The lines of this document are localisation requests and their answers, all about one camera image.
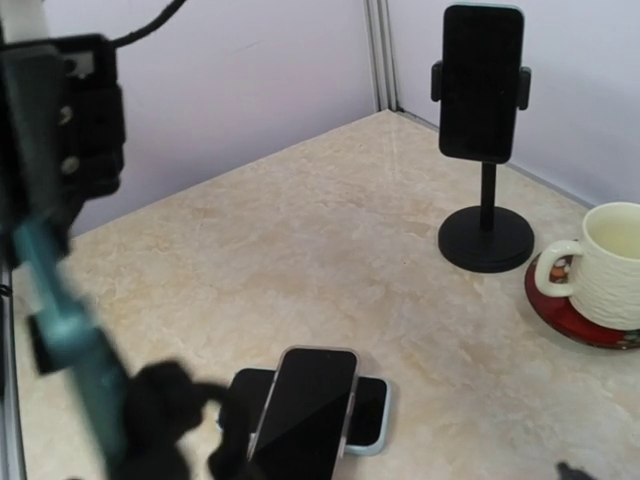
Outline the black phone crossing stack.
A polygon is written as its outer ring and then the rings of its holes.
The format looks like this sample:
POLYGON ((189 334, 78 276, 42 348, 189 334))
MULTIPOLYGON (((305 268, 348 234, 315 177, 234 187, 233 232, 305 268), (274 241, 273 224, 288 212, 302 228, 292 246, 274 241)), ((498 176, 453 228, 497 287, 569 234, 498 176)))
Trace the black phone crossing stack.
POLYGON ((55 242, 46 227, 27 220, 14 231, 13 240, 39 306, 32 328, 38 366, 70 375, 105 469, 112 471, 124 460, 128 447, 122 420, 126 369, 57 266, 55 242))

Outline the short black phone stand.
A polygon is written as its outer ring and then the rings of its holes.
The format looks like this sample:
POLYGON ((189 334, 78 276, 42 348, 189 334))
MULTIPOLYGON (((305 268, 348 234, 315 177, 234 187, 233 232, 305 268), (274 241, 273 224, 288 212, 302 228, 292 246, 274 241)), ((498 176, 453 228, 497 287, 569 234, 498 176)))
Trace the short black phone stand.
POLYGON ((200 426, 210 401, 220 404, 224 413, 223 440, 207 460, 210 474, 215 479, 253 478, 245 405, 223 385, 193 380, 173 360, 147 366, 130 380, 123 406, 127 453, 108 477, 189 479, 190 467, 178 441, 200 426))

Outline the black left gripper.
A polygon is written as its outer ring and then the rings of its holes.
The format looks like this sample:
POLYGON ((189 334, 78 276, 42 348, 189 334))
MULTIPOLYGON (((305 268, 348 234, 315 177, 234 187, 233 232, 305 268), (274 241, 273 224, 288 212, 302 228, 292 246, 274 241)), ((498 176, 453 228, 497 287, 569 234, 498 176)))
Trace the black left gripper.
POLYGON ((119 189, 125 140, 116 52, 104 36, 2 46, 2 249, 28 218, 68 249, 84 204, 119 189))

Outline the light blue bottom phone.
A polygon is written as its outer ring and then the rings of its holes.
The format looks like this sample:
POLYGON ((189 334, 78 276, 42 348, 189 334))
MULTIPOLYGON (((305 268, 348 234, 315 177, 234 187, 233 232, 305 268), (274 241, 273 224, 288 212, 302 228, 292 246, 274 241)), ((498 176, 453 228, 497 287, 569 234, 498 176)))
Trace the light blue bottom phone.
MULTIPOLYGON (((275 371, 249 367, 233 377, 230 390, 249 412, 251 434, 256 433, 275 371)), ((377 377, 361 376, 355 394, 350 431, 344 452, 355 456, 374 456, 385 446, 391 412, 390 384, 377 377)))

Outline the tall black clamp phone stand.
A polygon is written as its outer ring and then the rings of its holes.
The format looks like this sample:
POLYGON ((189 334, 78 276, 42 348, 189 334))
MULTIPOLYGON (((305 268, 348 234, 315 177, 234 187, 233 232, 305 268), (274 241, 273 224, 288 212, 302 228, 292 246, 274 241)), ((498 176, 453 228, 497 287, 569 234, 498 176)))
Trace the tall black clamp phone stand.
MULTIPOLYGON (((445 65, 434 63, 431 69, 431 99, 441 101, 445 83, 445 65)), ((527 110, 530 104, 532 73, 520 66, 516 83, 515 112, 527 110)), ((442 149, 445 136, 439 131, 439 149, 447 157, 475 160, 481 163, 479 205, 451 213, 438 230, 437 246, 442 256, 456 267, 476 273, 501 273, 521 266, 531 256, 534 233, 528 221, 513 210, 496 205, 497 167, 500 163, 472 158, 470 153, 450 155, 442 149)))

